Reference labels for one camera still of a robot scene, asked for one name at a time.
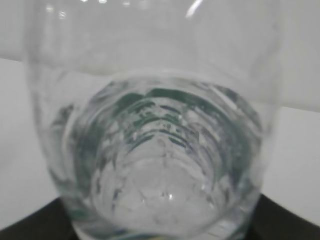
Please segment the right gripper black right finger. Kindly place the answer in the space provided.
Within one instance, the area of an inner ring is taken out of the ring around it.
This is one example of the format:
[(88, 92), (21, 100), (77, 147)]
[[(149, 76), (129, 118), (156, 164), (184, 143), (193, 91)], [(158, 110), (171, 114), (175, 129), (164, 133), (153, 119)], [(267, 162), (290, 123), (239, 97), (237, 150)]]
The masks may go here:
[(320, 227), (261, 195), (246, 240), (320, 240)]

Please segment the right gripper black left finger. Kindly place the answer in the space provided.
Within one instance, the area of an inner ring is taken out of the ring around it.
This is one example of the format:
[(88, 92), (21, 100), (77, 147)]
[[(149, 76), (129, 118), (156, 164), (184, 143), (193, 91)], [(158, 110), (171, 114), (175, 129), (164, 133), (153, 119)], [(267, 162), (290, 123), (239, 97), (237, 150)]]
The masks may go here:
[(2, 229), (2, 240), (76, 240), (62, 201), (57, 198), (24, 219)]

